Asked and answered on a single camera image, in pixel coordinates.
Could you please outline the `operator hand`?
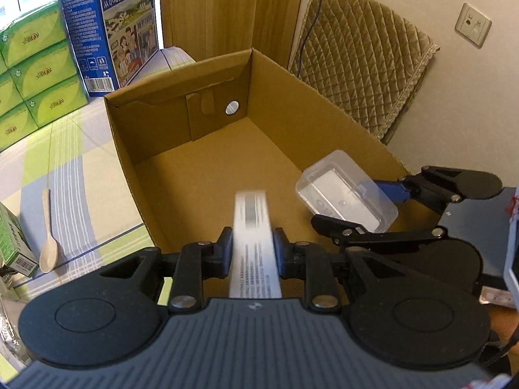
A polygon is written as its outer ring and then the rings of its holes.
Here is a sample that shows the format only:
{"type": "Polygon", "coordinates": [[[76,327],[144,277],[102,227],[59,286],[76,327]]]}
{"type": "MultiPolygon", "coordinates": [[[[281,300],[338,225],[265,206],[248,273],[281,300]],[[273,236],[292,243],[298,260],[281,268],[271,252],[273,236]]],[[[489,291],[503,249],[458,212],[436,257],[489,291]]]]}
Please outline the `operator hand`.
{"type": "MultiPolygon", "coordinates": [[[[497,333],[502,342],[507,342],[518,326],[518,312],[504,306],[496,305],[486,305],[486,310],[491,319],[492,330],[497,333]]],[[[511,363],[512,373],[518,373],[517,344],[508,352],[508,358],[511,363]]]]}

